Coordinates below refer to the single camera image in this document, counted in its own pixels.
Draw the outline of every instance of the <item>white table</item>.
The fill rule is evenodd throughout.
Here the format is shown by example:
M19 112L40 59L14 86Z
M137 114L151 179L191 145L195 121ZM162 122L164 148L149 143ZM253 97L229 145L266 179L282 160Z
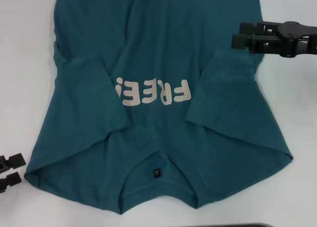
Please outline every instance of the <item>white table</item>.
M53 93L55 0L0 0L0 155L28 161ZM261 0L266 21L317 26L316 0ZM294 155L273 177L195 210L171 197L120 216L23 183L0 194L1 227L317 226L317 56L266 55L258 81ZM23 175L26 167L20 168ZM0 177L13 173L10 170Z

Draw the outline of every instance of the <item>white lettering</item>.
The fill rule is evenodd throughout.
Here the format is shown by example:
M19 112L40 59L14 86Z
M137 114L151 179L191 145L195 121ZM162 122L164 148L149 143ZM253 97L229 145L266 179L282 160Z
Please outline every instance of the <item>white lettering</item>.
M142 99L142 102L143 103L151 103L151 102L155 101L155 99L158 97L158 94L157 94L157 79L155 78L153 80L145 80L144 81L144 85L152 86L149 89L143 90L144 94L152 94L152 96L151 97L144 97Z
M184 94L181 96L175 96L174 97L175 102L183 102L183 101L190 100L192 98L187 80L182 80L182 87L175 88L174 92Z
M117 78L117 83L118 84L122 84L123 83L123 79L122 78ZM116 85L115 86L115 90L117 91L117 93L118 93L118 95L119 95L119 97L121 96L121 90L122 90L122 87L121 87L121 85Z
M163 84L162 80L158 80L158 84L160 85L162 91L160 92L160 98L164 105L172 104L172 91L169 83Z
M140 102L140 94L139 94L139 84L137 82L124 81L124 85L127 87L131 87L132 90L124 90L123 94L127 97L132 97L132 100L124 99L122 104L125 106L136 106L139 105Z

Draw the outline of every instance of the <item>folded t-shirt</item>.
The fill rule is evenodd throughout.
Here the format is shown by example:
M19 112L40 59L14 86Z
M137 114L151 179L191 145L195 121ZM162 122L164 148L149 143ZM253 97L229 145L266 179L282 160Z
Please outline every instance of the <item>folded t-shirt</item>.
M25 179L122 214L168 195L199 208L292 160L230 48L259 0L57 0L55 91Z

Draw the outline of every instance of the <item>t-shirt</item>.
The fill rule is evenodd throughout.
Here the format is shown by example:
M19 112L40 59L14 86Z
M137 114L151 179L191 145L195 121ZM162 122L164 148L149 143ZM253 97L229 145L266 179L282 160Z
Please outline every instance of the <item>t-shirt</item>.
M259 0L57 0L55 90L25 179L119 214L167 195L199 208L292 161L231 49Z

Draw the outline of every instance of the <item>shirt sleeve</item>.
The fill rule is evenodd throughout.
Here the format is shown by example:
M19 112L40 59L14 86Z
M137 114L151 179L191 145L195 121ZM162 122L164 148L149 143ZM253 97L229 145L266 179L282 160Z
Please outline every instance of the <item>shirt sleeve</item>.
M54 60L55 90L27 172L90 148L111 132L130 125L97 56L66 59L55 42Z
M202 72L186 121L287 153L282 133L255 80L258 57L216 50Z

